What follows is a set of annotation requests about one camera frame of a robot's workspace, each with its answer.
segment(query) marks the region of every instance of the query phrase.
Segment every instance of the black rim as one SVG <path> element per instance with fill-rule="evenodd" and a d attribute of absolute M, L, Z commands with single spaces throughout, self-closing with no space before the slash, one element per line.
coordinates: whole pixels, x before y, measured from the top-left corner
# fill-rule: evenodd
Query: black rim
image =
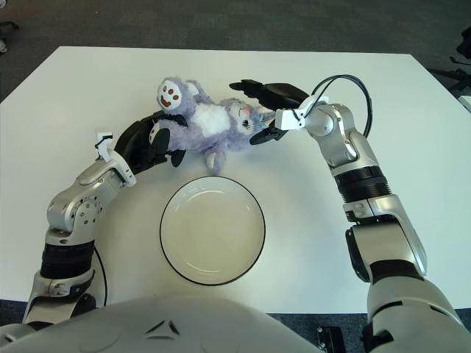
<path fill-rule="evenodd" d="M 241 187 L 243 187 L 249 194 L 251 197 L 253 197 L 253 199 L 255 200 L 257 206 L 258 206 L 258 209 L 260 210 L 260 213 L 262 215 L 262 221 L 263 221 L 263 240 L 262 240 L 262 246 L 260 247 L 260 251 L 258 252 L 257 254 L 257 257 L 253 260 L 252 264 L 244 271 L 242 272 L 241 274 L 239 274 L 237 277 L 234 277 L 226 282 L 221 282 L 221 283 L 214 283 L 214 284 L 208 284 L 208 283 L 201 283 L 201 282 L 198 282 L 198 281 L 195 281 L 191 278 L 188 278 L 187 276 L 184 276 L 183 274 L 181 274 L 170 262 L 169 258 L 167 257 L 167 254 L 165 253 L 165 249 L 163 248 L 163 243 L 162 243 L 162 220 L 163 220 L 163 215 L 165 214 L 165 211 L 167 210 L 167 207 L 169 206 L 170 204 L 170 201 L 174 198 L 175 195 L 177 195 L 177 193 L 182 190 L 186 185 L 190 184 L 191 182 L 194 182 L 196 180 L 199 180 L 199 179 L 206 179 L 206 178 L 221 178 L 221 179 L 227 179 L 227 180 L 230 180 L 231 182 L 234 182 L 236 184 L 239 184 Z M 183 277 L 184 279 L 186 279 L 187 281 L 190 281 L 192 283 L 196 283 L 197 285 L 205 285 L 205 286 L 208 286 L 208 287 L 216 287 L 218 285 L 226 285 L 228 283 L 231 283 L 231 282 L 234 282 L 236 281 L 237 279 L 241 278 L 243 275 L 245 275 L 248 271 L 250 271 L 250 269 L 252 269 L 252 267 L 254 266 L 254 264 L 257 263 L 258 261 L 258 258 L 260 257 L 262 251 L 263 251 L 263 247 L 265 246 L 265 235 L 266 235 L 266 225 L 265 225 L 265 216 L 263 215 L 263 211 L 262 211 L 262 207 L 260 206 L 260 204 L 258 203 L 258 200 L 255 198 L 255 196 L 253 195 L 252 192 L 250 192 L 249 189 L 247 189 L 245 186 L 243 186 L 240 182 L 237 182 L 235 181 L 234 179 L 231 179 L 231 178 L 227 178 L 225 176 L 202 176 L 200 178 L 196 178 L 196 179 L 193 179 L 189 182 L 187 182 L 186 184 L 184 184 L 182 187 L 180 187 L 177 191 L 174 192 L 174 194 L 172 195 L 172 197 L 167 201 L 167 204 L 165 206 L 165 208 L 163 209 L 163 213 L 162 213 L 162 216 L 160 217 L 160 227 L 159 227 L 159 238 L 160 238 L 160 248 L 162 249 L 162 253 L 163 253 L 163 256 L 165 256 L 166 260 L 167 260 L 167 263 L 174 269 L 175 272 L 177 272 L 181 277 Z"/>

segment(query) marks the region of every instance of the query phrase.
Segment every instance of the black object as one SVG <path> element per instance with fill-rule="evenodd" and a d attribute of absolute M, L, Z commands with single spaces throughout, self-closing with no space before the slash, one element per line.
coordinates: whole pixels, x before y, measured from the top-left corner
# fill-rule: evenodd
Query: black object
<path fill-rule="evenodd" d="M 80 297 L 79 301 L 77 302 L 77 305 L 74 308 L 74 311 L 72 312 L 71 317 L 73 318 L 74 316 L 82 315 L 95 309 L 96 309 L 95 298 L 92 295 L 86 293 Z"/>
<path fill-rule="evenodd" d="M 160 119 L 176 121 L 180 125 L 188 126 L 185 118 L 181 115 L 166 115 L 159 110 L 151 116 L 134 122 L 124 131 L 116 143 L 117 151 L 126 160 L 134 174 L 153 167 L 154 165 L 167 162 L 166 154 L 171 156 L 171 164 L 177 167 L 185 156 L 185 151 L 177 150 L 168 152 L 170 131 L 161 129 L 157 132 L 152 145 L 149 134 L 154 124 Z"/>
<path fill-rule="evenodd" d="M 463 37 L 463 41 L 456 48 L 456 51 L 467 59 L 471 60 L 471 27 L 465 29 L 461 33 L 461 36 Z M 454 57 L 450 57 L 450 60 L 452 63 L 455 64 L 471 65 L 471 63 L 460 62 Z M 447 88 L 449 91 L 456 90 L 458 92 L 461 92 L 466 87 L 471 88 L 471 75 L 468 74 L 465 70 L 461 70 L 460 68 L 456 69 L 455 71 L 446 71 L 436 68 L 428 68 L 427 70 L 430 71 L 432 74 L 456 80 L 456 84 Z"/>
<path fill-rule="evenodd" d="M 347 240 L 348 253 L 350 255 L 350 261 L 352 263 L 353 270 L 359 279 L 361 279 L 363 282 L 369 282 L 368 271 L 366 270 L 365 264 L 361 259 L 360 250 L 358 250 L 358 244 L 356 243 L 351 228 L 347 229 L 345 232 L 345 239 Z"/>
<path fill-rule="evenodd" d="M 317 327 L 317 346 L 327 353 L 346 353 L 344 336 L 336 326 Z"/>
<path fill-rule="evenodd" d="M 6 26 L 11 26 L 11 27 L 13 27 L 13 29 L 19 29 L 20 28 L 19 25 L 17 25 L 15 22 L 12 22 L 12 21 L 0 22 L 0 27 L 6 27 Z M 6 37 L 3 35 L 3 32 L 1 31 L 1 29 L 0 29 L 0 40 L 3 40 L 3 41 L 6 40 Z"/>
<path fill-rule="evenodd" d="M 295 109 L 309 97 L 309 95 L 289 83 L 263 83 L 253 79 L 243 79 L 240 82 L 229 84 L 233 90 L 242 90 L 249 98 L 256 98 L 261 105 L 270 110 Z M 269 127 L 255 134 L 250 139 L 251 145 L 258 145 L 270 140 L 278 141 L 288 130 L 280 130 L 275 127 L 275 122 L 271 122 Z"/>
<path fill-rule="evenodd" d="M 376 165 L 354 169 L 334 179 L 346 203 L 391 194 L 388 181 Z"/>
<path fill-rule="evenodd" d="M 259 145 L 261 143 L 268 142 L 270 140 L 276 140 L 278 141 L 281 139 L 288 130 L 280 130 L 277 127 L 275 127 L 275 122 L 272 121 L 266 129 L 260 131 L 258 134 L 253 135 L 250 138 L 250 144 L 251 145 Z"/>
<path fill-rule="evenodd" d="M 462 91 L 466 87 L 471 88 L 471 75 L 468 74 L 465 70 L 461 70 L 460 68 L 457 68 L 455 71 L 445 71 L 436 68 L 428 68 L 428 70 L 432 74 L 440 75 L 443 77 L 447 77 L 448 79 L 454 79 L 458 81 L 456 84 L 448 87 L 448 90 Z"/>
<path fill-rule="evenodd" d="M 377 281 L 388 277 L 411 277 L 423 281 L 423 277 L 415 269 L 413 263 L 405 260 L 381 260 L 372 263 L 371 272 L 375 284 Z"/>
<path fill-rule="evenodd" d="M 156 154 L 149 142 L 149 134 L 158 119 L 165 118 L 158 111 L 140 121 L 136 121 L 124 131 L 116 143 L 117 151 L 126 160 L 134 174 L 139 174 L 154 165 L 167 161 L 164 154 Z"/>
<path fill-rule="evenodd" d="M 105 284 L 105 300 L 103 301 L 103 306 L 106 307 L 106 303 L 108 300 L 108 281 L 106 279 L 105 265 L 103 265 L 102 257 L 100 256 L 100 253 L 98 252 L 98 249 L 96 248 L 96 246 L 93 247 L 93 250 L 95 251 L 96 258 L 98 258 L 100 267 L 102 268 L 103 283 Z"/>
<path fill-rule="evenodd" d="M 462 33 L 463 41 L 456 48 L 456 51 L 471 60 L 471 26 L 466 28 Z"/>
<path fill-rule="evenodd" d="M 335 76 L 328 77 L 327 79 L 323 79 L 313 89 L 313 91 L 311 93 L 311 95 L 313 96 L 314 94 L 316 94 L 317 90 L 319 88 L 321 88 L 321 86 L 323 84 L 327 83 L 326 86 L 324 87 L 324 89 L 321 91 L 321 93 L 319 93 L 319 95 L 317 96 L 317 99 L 314 102 L 313 107 L 316 106 L 316 103 L 321 98 L 322 94 L 324 94 L 325 90 L 327 90 L 328 87 L 330 85 L 332 85 L 332 83 L 337 79 L 348 79 L 349 81 L 355 83 L 360 88 L 361 92 L 363 92 L 363 94 L 365 96 L 365 99 L 366 99 L 366 126 L 365 126 L 365 130 L 363 131 L 363 135 L 364 135 L 365 138 L 367 138 L 368 135 L 369 135 L 369 132 L 371 131 L 371 126 L 372 126 L 372 123 L 373 123 L 373 107 L 372 107 L 371 98 L 369 96 L 369 92 L 368 92 L 365 84 L 358 77 L 353 76 L 353 75 L 348 75 L 348 74 L 341 74 L 341 75 L 335 75 Z"/>
<path fill-rule="evenodd" d="M 233 90 L 242 90 L 249 98 L 256 98 L 270 110 L 298 108 L 309 95 L 289 83 L 269 83 L 264 85 L 253 79 L 243 79 L 229 84 Z"/>
<path fill-rule="evenodd" d="M 363 337 L 361 338 L 361 340 L 363 341 L 366 353 L 370 353 L 373 349 L 382 346 L 383 344 L 392 342 L 394 340 L 391 333 L 386 329 L 381 330 L 377 335 L 373 335 L 372 322 L 370 322 L 363 328 L 362 334 Z"/>
<path fill-rule="evenodd" d="M 80 245 L 58 246 L 46 244 L 40 274 L 45 278 L 76 277 L 91 268 L 93 241 Z"/>

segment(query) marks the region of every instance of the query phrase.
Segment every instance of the white plate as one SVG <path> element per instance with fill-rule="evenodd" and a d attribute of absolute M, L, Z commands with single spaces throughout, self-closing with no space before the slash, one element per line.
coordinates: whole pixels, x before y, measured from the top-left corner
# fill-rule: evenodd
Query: white plate
<path fill-rule="evenodd" d="M 160 222 L 160 243 L 171 267 L 202 285 L 223 285 L 245 274 L 265 241 L 255 197 L 220 176 L 195 179 L 170 199 Z"/>

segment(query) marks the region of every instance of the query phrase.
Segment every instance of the plush toy paw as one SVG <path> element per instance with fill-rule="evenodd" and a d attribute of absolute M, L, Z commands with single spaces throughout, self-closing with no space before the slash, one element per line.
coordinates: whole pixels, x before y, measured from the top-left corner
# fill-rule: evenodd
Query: plush toy paw
<path fill-rule="evenodd" d="M 208 168 L 210 170 L 213 170 L 214 169 L 214 160 L 216 159 L 216 153 L 213 152 L 213 153 L 210 153 L 207 157 L 206 157 L 206 165 L 208 166 Z"/>
<path fill-rule="evenodd" d="M 226 154 L 220 149 L 208 149 L 205 152 L 206 165 L 212 172 L 218 172 L 226 162 Z"/>
<path fill-rule="evenodd" d="M 174 166 L 174 167 L 177 167 L 180 165 L 180 163 L 182 162 L 184 156 L 185 156 L 185 150 L 182 150 L 182 149 L 178 149 L 176 151 L 172 151 L 170 152 L 170 159 L 171 159 L 171 164 Z"/>

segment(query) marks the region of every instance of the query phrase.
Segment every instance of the stuffed animal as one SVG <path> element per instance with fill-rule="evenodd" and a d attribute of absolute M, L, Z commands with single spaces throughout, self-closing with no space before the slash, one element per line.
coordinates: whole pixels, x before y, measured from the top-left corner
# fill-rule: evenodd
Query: stuffed animal
<path fill-rule="evenodd" d="M 238 99 L 215 104 L 198 82 L 183 82 L 177 77 L 163 80 L 157 101 L 167 118 L 153 126 L 149 135 L 152 146 L 158 151 L 166 150 L 175 166 L 187 150 L 203 153 L 207 166 L 215 172 L 224 166 L 228 149 L 240 151 L 248 147 L 250 138 L 275 116 L 275 112 L 260 113 Z M 169 138 L 163 133 L 166 129 Z"/>

